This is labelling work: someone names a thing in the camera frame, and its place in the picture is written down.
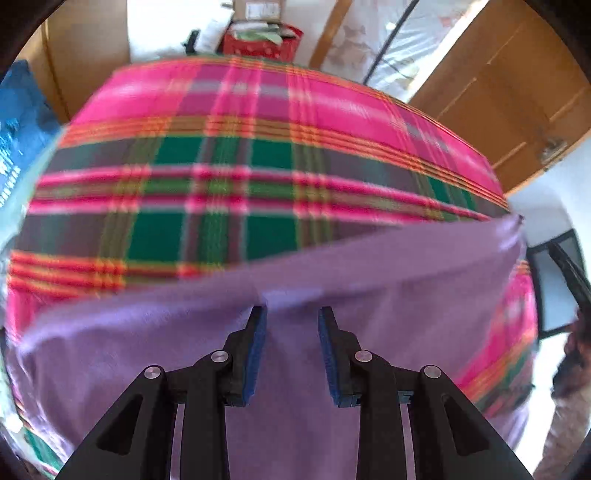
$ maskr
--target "metal screw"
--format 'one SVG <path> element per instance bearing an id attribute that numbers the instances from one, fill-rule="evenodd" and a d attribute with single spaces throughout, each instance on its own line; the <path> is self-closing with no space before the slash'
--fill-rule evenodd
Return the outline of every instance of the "metal screw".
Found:
<path id="1" fill-rule="evenodd" d="M 160 367 L 148 367 L 144 370 L 144 377 L 153 380 L 154 378 L 158 378 L 161 373 L 162 370 L 160 370 Z"/>
<path id="2" fill-rule="evenodd" d="M 371 359 L 374 356 L 371 354 L 371 352 L 368 352 L 367 350 L 360 350 L 359 352 L 355 352 L 355 359 L 358 362 L 371 362 Z"/>
<path id="3" fill-rule="evenodd" d="M 212 353 L 212 361 L 216 362 L 217 364 L 224 363 L 226 360 L 228 360 L 228 358 L 230 358 L 230 355 L 228 355 L 228 352 L 224 352 L 223 350 L 218 350 Z"/>
<path id="4" fill-rule="evenodd" d="M 439 378 L 441 376 L 441 370 L 435 365 L 427 365 L 424 372 L 429 378 Z"/>

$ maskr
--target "cabinet door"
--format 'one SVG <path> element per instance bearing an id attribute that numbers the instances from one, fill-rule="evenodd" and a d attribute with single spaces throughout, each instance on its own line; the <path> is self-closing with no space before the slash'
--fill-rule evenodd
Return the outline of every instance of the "cabinet door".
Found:
<path id="1" fill-rule="evenodd" d="M 522 0 L 491 0 L 410 104 L 487 156 L 510 192 L 591 130 L 591 85 Z"/>
<path id="2" fill-rule="evenodd" d="M 129 63 L 127 1 L 66 0 L 47 24 L 56 81 L 74 116 L 113 70 Z"/>

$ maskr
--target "person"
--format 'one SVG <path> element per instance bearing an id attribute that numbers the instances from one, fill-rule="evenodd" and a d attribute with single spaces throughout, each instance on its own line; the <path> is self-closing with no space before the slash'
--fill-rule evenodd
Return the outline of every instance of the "person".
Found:
<path id="1" fill-rule="evenodd" d="M 583 318 L 577 320 L 564 346 L 564 353 L 575 349 L 583 365 L 573 367 L 560 385 L 554 385 L 554 416 L 544 442 L 542 460 L 534 471 L 535 480 L 556 480 L 569 464 L 589 431 L 591 419 L 591 345 L 580 338 Z"/>

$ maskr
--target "lavender towel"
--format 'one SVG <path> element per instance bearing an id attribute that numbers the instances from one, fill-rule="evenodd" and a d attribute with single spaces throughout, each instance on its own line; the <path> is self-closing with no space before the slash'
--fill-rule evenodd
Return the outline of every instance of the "lavender towel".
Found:
<path id="1" fill-rule="evenodd" d="M 485 342 L 522 254 L 520 230 L 512 215 L 388 228 L 202 280 L 63 304 L 9 351 L 9 370 L 29 420 L 66 458 L 144 367 L 192 365 L 266 304 L 256 393 L 247 408 L 226 409 L 232 478 L 352 480 L 359 410 L 332 404 L 318 308 L 332 306 L 342 329 L 391 364 L 436 364 L 453 378 Z"/>

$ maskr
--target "blue fabric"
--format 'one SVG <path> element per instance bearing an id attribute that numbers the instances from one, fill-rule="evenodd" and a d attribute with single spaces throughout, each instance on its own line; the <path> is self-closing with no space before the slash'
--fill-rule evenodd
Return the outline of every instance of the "blue fabric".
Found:
<path id="1" fill-rule="evenodd" d="M 27 61 L 16 61 L 0 83 L 0 207 L 59 132 L 60 123 Z"/>

